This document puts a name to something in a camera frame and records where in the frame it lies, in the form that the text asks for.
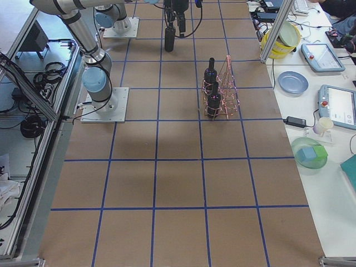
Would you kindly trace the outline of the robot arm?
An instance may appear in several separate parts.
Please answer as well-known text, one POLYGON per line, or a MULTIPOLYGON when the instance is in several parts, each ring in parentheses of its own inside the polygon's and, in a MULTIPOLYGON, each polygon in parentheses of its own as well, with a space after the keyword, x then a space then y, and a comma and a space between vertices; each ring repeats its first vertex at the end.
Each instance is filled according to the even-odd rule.
POLYGON ((112 61, 109 55, 99 48, 80 11, 94 8, 95 20, 102 27, 112 28, 119 22, 127 21, 126 3, 127 1, 30 1, 30 4, 39 11, 59 17, 78 43, 87 65, 87 70, 82 75, 82 83, 91 97, 95 110, 100 110, 111 103, 112 61))
POLYGON ((101 27, 112 29, 117 34, 124 34, 132 29, 123 3, 96 6, 94 10, 94 18, 101 27))

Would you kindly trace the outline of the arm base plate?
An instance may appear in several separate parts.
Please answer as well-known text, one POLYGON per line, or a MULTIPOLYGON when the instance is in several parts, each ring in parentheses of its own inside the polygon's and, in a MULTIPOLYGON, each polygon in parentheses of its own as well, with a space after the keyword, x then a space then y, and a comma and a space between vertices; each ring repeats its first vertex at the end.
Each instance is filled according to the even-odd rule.
POLYGON ((103 37, 106 39, 130 39, 136 38, 140 19, 138 17, 126 17, 116 21, 111 28, 106 28, 103 37))
POLYGON ((128 87, 114 87, 108 103, 92 102, 91 96, 87 94, 86 101, 89 105, 83 108, 83 115, 80 117, 83 123, 124 123, 126 118, 128 87))

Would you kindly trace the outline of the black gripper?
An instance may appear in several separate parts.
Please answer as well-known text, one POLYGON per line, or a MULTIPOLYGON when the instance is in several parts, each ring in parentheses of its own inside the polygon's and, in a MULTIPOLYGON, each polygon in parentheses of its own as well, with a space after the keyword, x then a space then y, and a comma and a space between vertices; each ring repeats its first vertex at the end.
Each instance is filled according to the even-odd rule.
POLYGON ((186 19, 184 12, 188 10, 188 0, 164 0, 164 10, 168 27, 174 26, 175 17, 179 28, 179 37, 184 38, 186 32, 186 19))

